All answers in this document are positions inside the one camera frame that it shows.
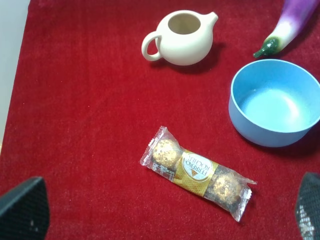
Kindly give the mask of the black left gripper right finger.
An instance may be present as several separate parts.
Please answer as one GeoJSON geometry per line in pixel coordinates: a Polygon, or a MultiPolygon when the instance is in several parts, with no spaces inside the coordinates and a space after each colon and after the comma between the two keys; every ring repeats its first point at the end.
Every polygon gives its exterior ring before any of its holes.
{"type": "Polygon", "coordinates": [[[304,240],[320,239],[320,175],[306,172],[299,186],[295,219],[304,240]]]}

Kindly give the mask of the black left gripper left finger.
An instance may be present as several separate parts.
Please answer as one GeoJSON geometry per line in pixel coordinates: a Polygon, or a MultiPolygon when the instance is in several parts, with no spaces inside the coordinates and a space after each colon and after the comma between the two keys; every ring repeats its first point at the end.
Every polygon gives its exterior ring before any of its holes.
{"type": "Polygon", "coordinates": [[[43,177],[34,176],[0,197],[2,240],[44,240],[50,208],[43,177]]]}

